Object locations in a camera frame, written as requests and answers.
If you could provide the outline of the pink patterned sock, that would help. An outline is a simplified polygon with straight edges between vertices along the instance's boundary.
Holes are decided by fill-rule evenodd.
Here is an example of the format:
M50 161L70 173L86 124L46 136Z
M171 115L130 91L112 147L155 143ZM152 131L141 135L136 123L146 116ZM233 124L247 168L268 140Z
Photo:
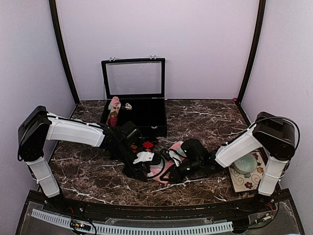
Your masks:
M174 143L169 149L173 149L175 151L177 151L180 155L182 155L181 158L181 161L183 161L183 159L186 157L184 151L182 150L181 148L181 145L183 144L183 141L178 141L176 143ZM166 171L169 167L175 165L175 163L173 161L166 161L165 160L165 163L161 160L160 164L158 165L151 165L150 166L150 173L147 174L147 177L152 177L152 176L155 176L156 174L158 174L162 169L163 171L156 177L153 178L153 180L157 181L157 182L160 182L162 184L168 184L166 182L162 182L160 180L160 175L162 173L164 173L164 171Z

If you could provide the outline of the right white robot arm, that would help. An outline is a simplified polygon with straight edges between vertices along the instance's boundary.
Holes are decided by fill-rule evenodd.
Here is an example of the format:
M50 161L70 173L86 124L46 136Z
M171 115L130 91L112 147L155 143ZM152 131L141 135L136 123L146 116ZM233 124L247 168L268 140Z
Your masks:
M265 171L257 187L258 195L250 200L250 209L261 212L268 205L277 183L286 170L300 143L300 128L291 119L260 112L256 120L238 137L225 142L217 150L208 152L198 139L188 139L181 144L183 154L174 149L165 151L170 157L182 157L179 165L173 164L160 180L177 184L198 171L213 174L231 166L236 160L263 148L269 153Z

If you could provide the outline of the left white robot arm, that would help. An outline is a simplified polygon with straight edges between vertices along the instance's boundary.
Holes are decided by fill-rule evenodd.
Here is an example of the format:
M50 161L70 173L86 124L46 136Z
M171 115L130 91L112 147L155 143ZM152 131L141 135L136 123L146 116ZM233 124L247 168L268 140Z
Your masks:
M26 162L44 195L50 198L50 206L58 213L66 213L69 203L60 196L62 190L44 158L45 142L68 141L105 149L123 162L123 173L127 177L146 182L146 173L135 162L137 156L131 148L141 138L139 129L131 121L121 127L110 127L60 117L38 106L18 128L18 160Z

